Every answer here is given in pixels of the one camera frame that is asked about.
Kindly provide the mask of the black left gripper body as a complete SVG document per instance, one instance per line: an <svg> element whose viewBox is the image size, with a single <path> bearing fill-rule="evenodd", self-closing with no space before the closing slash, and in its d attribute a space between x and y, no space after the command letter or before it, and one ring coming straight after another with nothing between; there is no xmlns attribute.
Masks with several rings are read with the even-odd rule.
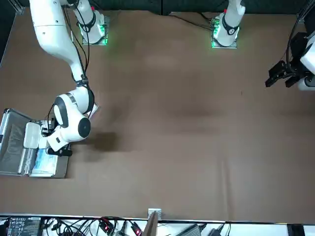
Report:
<svg viewBox="0 0 315 236"><path fill-rule="evenodd" d="M301 74L306 71L304 65L300 61L300 58L306 49L307 42L308 34L306 32L297 32L291 39L289 45L291 54L288 55L288 59L286 60L287 70L290 74L297 78L300 78Z"/></svg>

